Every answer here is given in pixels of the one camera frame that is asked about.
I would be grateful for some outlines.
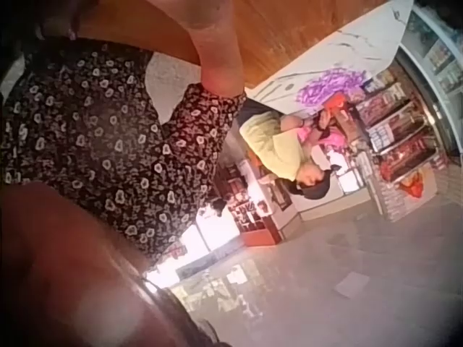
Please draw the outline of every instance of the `floral dress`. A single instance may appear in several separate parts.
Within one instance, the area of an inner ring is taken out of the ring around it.
[[[1,167],[6,184],[46,183],[155,262],[194,222],[245,95],[190,85],[161,126],[151,54],[56,39],[28,56],[4,106]]]

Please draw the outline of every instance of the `tiled floor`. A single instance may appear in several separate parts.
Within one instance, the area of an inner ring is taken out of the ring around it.
[[[463,322],[463,217],[436,197],[396,223],[372,205],[246,249],[174,292],[234,347],[431,347]],[[350,272],[370,277],[348,299]]]

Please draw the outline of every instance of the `purple graffiti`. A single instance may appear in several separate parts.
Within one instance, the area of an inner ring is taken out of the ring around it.
[[[366,71],[356,72],[338,67],[326,70],[321,77],[308,81],[298,93],[296,101],[307,107],[319,106],[335,92],[345,92],[359,87],[366,78]]]

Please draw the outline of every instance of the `person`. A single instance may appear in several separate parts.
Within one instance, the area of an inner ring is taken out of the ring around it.
[[[143,273],[194,221],[245,99],[232,1],[150,2],[201,62],[167,124],[150,53],[82,39],[26,54],[2,108],[3,346],[228,346]]]
[[[325,197],[332,170],[322,170],[312,160],[311,150],[320,139],[330,136],[330,121],[331,113],[322,112],[313,127],[297,115],[284,116],[254,100],[246,100],[237,117],[239,133],[271,171],[260,183],[281,179],[292,194],[310,200]]]

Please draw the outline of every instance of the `yellow shirt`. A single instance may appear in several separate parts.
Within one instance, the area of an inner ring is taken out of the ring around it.
[[[268,170],[294,181],[305,160],[297,130],[281,132],[279,115],[269,111],[248,119],[239,133]]]

